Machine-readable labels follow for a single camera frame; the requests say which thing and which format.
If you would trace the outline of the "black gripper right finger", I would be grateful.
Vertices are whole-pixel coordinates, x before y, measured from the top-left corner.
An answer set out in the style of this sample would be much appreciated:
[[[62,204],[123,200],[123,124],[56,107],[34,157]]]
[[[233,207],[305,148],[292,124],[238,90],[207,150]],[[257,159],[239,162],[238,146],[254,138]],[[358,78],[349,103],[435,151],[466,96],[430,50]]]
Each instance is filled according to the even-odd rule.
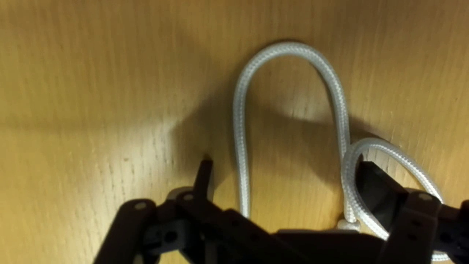
[[[369,213],[386,231],[391,231],[408,198],[408,190],[372,162],[359,163],[356,187]]]

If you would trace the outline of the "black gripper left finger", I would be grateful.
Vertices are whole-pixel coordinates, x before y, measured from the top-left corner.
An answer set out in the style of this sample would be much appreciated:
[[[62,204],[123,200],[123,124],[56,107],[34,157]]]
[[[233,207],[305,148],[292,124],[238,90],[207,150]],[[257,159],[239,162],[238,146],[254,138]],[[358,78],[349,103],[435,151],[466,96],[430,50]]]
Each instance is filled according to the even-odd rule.
[[[194,192],[204,200],[213,200],[214,195],[214,163],[210,157],[205,157],[199,168],[194,182]]]

